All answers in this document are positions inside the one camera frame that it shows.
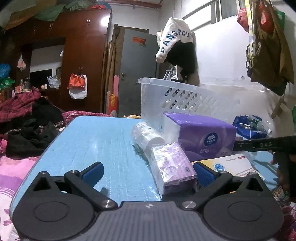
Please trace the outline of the right hand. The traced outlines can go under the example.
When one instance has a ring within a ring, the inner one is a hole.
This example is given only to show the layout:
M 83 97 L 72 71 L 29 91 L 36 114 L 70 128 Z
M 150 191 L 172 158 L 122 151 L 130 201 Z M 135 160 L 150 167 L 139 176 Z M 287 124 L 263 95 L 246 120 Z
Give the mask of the right hand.
M 295 156 L 290 155 L 290 160 L 294 162 Z M 272 159 L 270 163 L 272 165 L 278 164 L 274 159 Z M 282 166 L 279 164 L 276 170 L 276 175 L 278 177 L 278 183 L 283 188 L 283 191 L 290 192 L 289 178 L 287 178 L 287 175 L 282 171 Z

